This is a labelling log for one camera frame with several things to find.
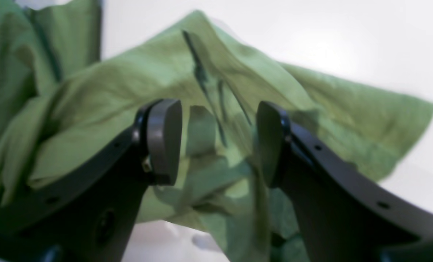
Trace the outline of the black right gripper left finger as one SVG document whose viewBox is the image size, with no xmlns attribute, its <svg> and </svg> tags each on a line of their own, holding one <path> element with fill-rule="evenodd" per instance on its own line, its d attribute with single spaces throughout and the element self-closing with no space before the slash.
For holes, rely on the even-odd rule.
<svg viewBox="0 0 433 262">
<path fill-rule="evenodd" d="M 141 107 L 133 124 L 58 181 L 0 208 L 0 262 L 120 262 L 150 186 L 173 186 L 178 99 Z"/>
</svg>

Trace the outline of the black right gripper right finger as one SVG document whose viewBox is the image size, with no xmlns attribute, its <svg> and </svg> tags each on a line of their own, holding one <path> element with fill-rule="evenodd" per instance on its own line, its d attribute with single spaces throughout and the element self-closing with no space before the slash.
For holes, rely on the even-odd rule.
<svg viewBox="0 0 433 262">
<path fill-rule="evenodd" d="M 312 262 L 433 262 L 433 214 L 344 162 L 274 103 L 256 113 L 265 182 L 293 204 Z"/>
</svg>

